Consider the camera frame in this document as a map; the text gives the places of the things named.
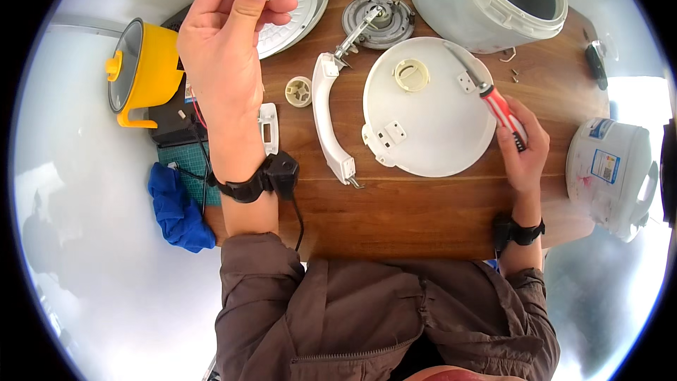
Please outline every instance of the red and white handle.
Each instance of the red and white handle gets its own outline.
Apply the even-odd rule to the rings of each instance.
[[[510,111],[508,102],[493,86],[481,95],[482,100],[489,107],[489,111],[496,118],[499,125],[510,128],[517,150],[522,152],[527,149],[527,132],[522,123]]]

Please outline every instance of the yellow pot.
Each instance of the yellow pot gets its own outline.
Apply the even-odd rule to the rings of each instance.
[[[179,88],[178,33],[134,19],[106,60],[108,103],[123,127],[157,128],[150,120],[129,120],[129,111],[164,105]]]

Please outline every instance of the wood grain surface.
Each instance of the wood grain surface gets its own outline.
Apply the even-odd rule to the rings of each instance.
[[[287,81],[297,75],[312,78],[317,56],[334,51],[345,38],[341,14],[350,2],[329,0],[326,13],[307,37],[261,61],[264,102],[277,104],[280,148],[300,165],[295,194],[306,226],[301,258],[493,258],[491,220],[496,212],[510,210],[512,202],[495,138],[474,165],[442,179],[387,168],[362,143],[364,84],[382,52],[359,47],[357,55],[348,56],[353,69],[341,71],[329,100],[336,138],[355,158],[357,178],[365,189],[341,184],[326,165],[312,106],[299,109],[286,102]],[[567,149],[580,123],[609,114],[609,99],[598,89],[584,58],[588,45],[584,29],[595,38],[590,22],[569,9],[558,36],[518,47],[512,62],[500,62],[499,58],[506,57],[503,53],[477,55],[499,91],[524,102],[550,135],[550,154],[541,180],[547,226],[544,248],[584,237],[593,227],[571,205],[564,177]],[[413,36],[438,37],[420,17]],[[513,68],[519,72],[518,84],[512,81]],[[226,238],[221,208],[209,206],[205,218],[220,245]],[[291,203],[281,201],[280,236],[293,247],[298,233]]]

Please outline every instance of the hand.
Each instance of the hand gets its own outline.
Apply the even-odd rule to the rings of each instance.
[[[208,127],[217,178],[244,177],[263,160],[258,108],[263,101],[258,32],[284,25],[296,0],[195,0],[182,23],[177,49]],[[240,162],[237,168],[221,162]]]
[[[524,126],[528,137],[527,150],[520,153],[508,128],[499,127],[496,130],[508,181],[519,194],[539,193],[541,173],[550,150],[550,136],[538,123],[536,115],[526,106],[510,96],[505,96],[505,99],[512,113]]]

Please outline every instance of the green cutting mat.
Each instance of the green cutting mat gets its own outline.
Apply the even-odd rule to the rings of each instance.
[[[203,143],[207,153],[209,153],[209,143]],[[162,165],[167,165],[170,162],[176,162],[179,168],[190,171],[193,174],[204,176],[205,174],[205,157],[202,155],[202,150],[198,143],[184,146],[164,147],[158,149],[158,161]],[[202,180],[194,179],[193,177],[181,174],[181,182],[188,190],[191,198],[195,199],[199,205],[202,205]],[[220,205],[221,195],[216,187],[207,186],[207,205]]]

